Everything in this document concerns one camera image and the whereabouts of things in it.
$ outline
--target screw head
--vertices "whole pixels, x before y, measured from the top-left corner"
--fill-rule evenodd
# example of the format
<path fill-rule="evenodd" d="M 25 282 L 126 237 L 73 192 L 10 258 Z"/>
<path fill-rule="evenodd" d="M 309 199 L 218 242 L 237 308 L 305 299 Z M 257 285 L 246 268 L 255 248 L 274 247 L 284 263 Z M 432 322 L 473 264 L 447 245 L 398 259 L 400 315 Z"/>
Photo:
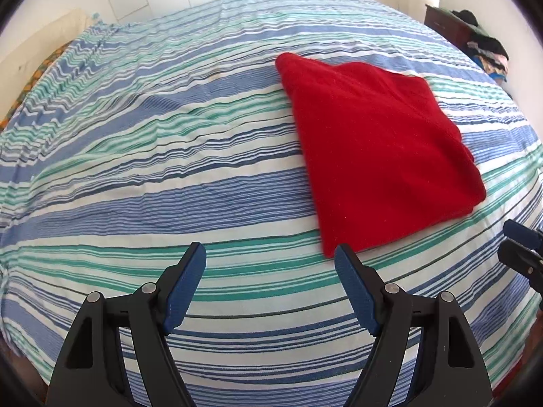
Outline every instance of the screw head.
<path fill-rule="evenodd" d="M 400 292 L 400 287 L 396 283 L 387 283 L 385 285 L 385 290 L 388 293 L 398 293 Z"/>
<path fill-rule="evenodd" d="M 156 291 L 156 284 L 146 283 L 145 285 L 141 287 L 141 291 L 143 293 L 153 293 L 154 291 Z"/>
<path fill-rule="evenodd" d="M 442 292 L 441 297 L 442 297 L 443 301 L 446 301 L 447 303 L 450 303 L 451 301 L 454 301 L 454 295 L 452 295 L 449 291 Z"/>
<path fill-rule="evenodd" d="M 100 300 L 100 293 L 99 292 L 91 292 L 89 295 L 87 295 L 87 301 L 89 303 L 95 303 L 98 300 Z"/>

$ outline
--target bed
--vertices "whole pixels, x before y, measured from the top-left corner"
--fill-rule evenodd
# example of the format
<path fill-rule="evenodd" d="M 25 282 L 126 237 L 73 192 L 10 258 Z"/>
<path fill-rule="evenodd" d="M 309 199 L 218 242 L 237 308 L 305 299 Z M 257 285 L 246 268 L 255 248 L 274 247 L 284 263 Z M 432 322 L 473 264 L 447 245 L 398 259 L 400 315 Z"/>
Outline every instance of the bed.
<path fill-rule="evenodd" d="M 514 366 L 539 300 L 496 251 L 507 218 L 543 218 L 542 147 L 515 103 L 438 34 L 375 1 L 217 0 L 88 27 L 0 134 L 0 327 L 45 381 L 89 292 L 133 292 L 200 241 L 207 268 L 168 338 L 197 405 L 343 405 L 373 339 L 321 254 L 274 66 L 286 51 L 426 79 L 488 197 L 359 258 L 411 293 L 452 291 L 493 385 Z M 148 404 L 129 330 L 121 340 Z"/>

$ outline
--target folded red cloth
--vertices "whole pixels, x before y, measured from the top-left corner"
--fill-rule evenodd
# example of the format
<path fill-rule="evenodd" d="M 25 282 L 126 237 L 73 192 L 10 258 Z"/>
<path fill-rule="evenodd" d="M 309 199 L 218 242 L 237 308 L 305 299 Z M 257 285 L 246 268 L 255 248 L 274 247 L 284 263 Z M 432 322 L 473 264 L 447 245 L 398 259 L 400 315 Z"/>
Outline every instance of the folded red cloth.
<path fill-rule="evenodd" d="M 322 249 L 355 251 L 465 216 L 487 195 L 458 128 L 419 77 L 365 63 L 275 61 L 292 101 Z"/>

